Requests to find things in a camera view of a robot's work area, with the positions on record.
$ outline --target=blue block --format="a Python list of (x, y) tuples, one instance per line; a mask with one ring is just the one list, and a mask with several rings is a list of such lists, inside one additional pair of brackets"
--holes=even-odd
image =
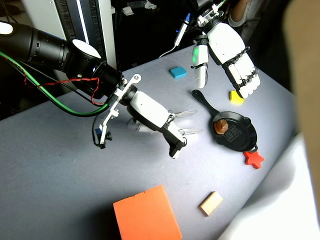
[(179, 78), (182, 78), (184, 76), (187, 76), (187, 71), (182, 66), (179, 66), (179, 67), (172, 68), (170, 70), (170, 74), (175, 79), (179, 79)]

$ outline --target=cast iron pan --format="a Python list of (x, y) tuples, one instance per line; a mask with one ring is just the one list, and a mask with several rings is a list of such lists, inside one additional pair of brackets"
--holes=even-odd
[[(192, 96), (202, 103), (211, 113), (213, 118), (211, 124), (213, 129), (212, 133), (218, 144), (238, 152), (249, 151), (253, 153), (258, 150), (256, 145), (257, 132), (251, 124), (250, 118), (232, 111), (219, 112), (207, 102), (205, 96), (199, 90), (193, 90)], [(221, 119), (226, 120), (229, 125), (228, 130), (223, 135), (217, 134), (214, 130), (214, 123)]]

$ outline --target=red star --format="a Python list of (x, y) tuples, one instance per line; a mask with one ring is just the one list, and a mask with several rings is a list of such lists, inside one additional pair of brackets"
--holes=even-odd
[(246, 165), (252, 165), (255, 169), (261, 168), (261, 162), (265, 159), (258, 154), (258, 151), (255, 151), (254, 153), (246, 151), (243, 154), (246, 158)]

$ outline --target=white circular cap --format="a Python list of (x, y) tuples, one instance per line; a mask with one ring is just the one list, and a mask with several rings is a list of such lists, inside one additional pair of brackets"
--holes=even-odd
[(82, 52), (91, 55), (93, 57), (96, 57), (98, 59), (101, 59), (100, 54), (98, 53), (98, 51), (91, 45), (89, 45), (88, 43), (81, 41), (79, 39), (73, 39), (72, 40), (73, 45), (80, 49)]
[(13, 32), (14, 28), (5, 22), (0, 22), (0, 34), (8, 35)]

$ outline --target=tabletop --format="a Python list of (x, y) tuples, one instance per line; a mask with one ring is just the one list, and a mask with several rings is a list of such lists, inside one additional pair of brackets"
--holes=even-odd
[[(125, 71), (141, 74), (138, 90), (174, 113), (197, 110), (176, 119), (181, 128), (203, 129), (187, 136), (178, 159), (160, 133), (127, 129), (131, 118), (119, 106), (108, 123), (113, 140), (105, 149), (92, 141), (92, 117), (68, 115), (46, 102), (0, 121), (0, 236), (2, 240), (119, 239), (113, 203), (164, 185), (184, 240), (217, 239), (246, 203), (296, 133), (294, 96), (263, 72), (261, 85), (243, 105), (229, 101), (233, 86), (212, 59), (202, 93), (219, 111), (249, 117), (257, 131), (262, 167), (215, 143), (210, 113), (191, 91), (196, 88), (192, 47)], [(184, 67), (174, 79), (169, 70)], [(78, 111), (93, 106), (74, 93), (60, 97)], [(206, 217), (198, 208), (213, 191), (223, 202)]]

